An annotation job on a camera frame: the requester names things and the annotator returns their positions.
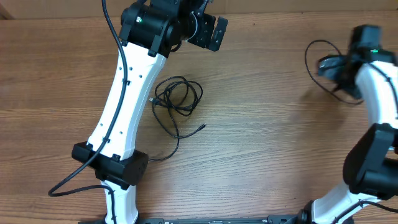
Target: beige wall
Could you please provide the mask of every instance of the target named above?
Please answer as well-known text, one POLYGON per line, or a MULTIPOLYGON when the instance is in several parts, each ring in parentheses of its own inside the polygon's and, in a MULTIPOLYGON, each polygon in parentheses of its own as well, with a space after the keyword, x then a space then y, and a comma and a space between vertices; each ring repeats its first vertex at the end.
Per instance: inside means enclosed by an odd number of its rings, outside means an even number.
MULTIPOLYGON (((120 16, 134 0, 108 0, 111 16, 120 16)), ((15 19, 98 17, 102 16, 100 0, 0 0, 7 15, 15 19)), ((209 14, 249 12, 308 12, 396 10, 398 0, 214 0, 209 14)))

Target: wooden surface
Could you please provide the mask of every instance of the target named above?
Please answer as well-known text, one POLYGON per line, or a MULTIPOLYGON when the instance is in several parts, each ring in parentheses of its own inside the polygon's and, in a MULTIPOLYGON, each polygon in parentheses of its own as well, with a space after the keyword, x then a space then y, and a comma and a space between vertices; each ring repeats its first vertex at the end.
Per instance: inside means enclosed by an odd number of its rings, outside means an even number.
MULTIPOLYGON (((352 28, 372 23, 383 27, 383 46, 398 51, 395 11, 226 17, 219 52, 183 44, 155 81, 183 75, 202 84, 197 109, 177 120, 183 133, 208 126, 183 139, 173 158, 150 163, 137 186, 143 217, 296 214, 324 196, 342 180, 343 161, 366 132, 367 117, 364 105, 338 103, 309 79, 305 47, 328 39, 345 52, 352 28)), ((47 191, 80 165, 70 157, 72 146, 88 139, 109 93, 117 50, 105 20, 0 21, 0 30, 0 222, 101 217, 102 190, 61 198, 47 191)), ((314 46, 310 66, 331 52, 314 46)), ((137 149, 154 157, 174 147, 147 105, 137 149)), ((63 189, 97 183, 86 169, 63 189)), ((383 204, 397 208, 398 200, 383 204)), ((366 208, 355 217, 395 223, 398 215, 366 208)))
MULTIPOLYGON (((119 17, 132 2, 108 0, 109 15, 119 17)), ((0 12, 1 5, 7 11, 6 17, 15 19, 103 16, 98 0, 0 0, 0 12)), ((397 8, 397 0, 215 0, 207 6, 206 13, 377 11, 397 8)))

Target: wooden table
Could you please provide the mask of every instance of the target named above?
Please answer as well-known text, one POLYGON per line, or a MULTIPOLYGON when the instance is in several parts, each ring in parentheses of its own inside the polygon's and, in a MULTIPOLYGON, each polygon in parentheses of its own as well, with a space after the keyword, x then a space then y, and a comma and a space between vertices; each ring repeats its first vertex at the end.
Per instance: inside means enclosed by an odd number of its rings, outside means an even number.
MULTIPOLYGON (((364 105, 341 104, 311 81, 304 49, 328 39, 345 52, 352 28, 372 23, 383 28, 384 48, 398 51, 395 11, 225 17, 219 52, 183 44, 155 81, 183 75, 202 84, 198 108, 177 120, 183 133, 208 126, 183 139, 173 158, 150 163, 137 186, 143 217, 296 214, 324 196, 342 180, 343 161, 368 121, 364 105)), ((0 30, 0 222, 101 218, 102 190, 60 198, 47 191, 80 165, 72 146, 88 139, 108 96, 117 49, 105 20, 0 21, 0 30)), ((310 66, 332 52, 314 46, 310 66)), ((166 111, 159 114, 167 119, 166 111)), ((160 157, 174 147, 147 105, 137 149, 160 157)), ((98 182, 86 169, 63 190, 98 182)), ((398 200, 383 204, 397 208, 398 200)), ((398 215, 369 207, 355 218, 394 223, 398 215)))

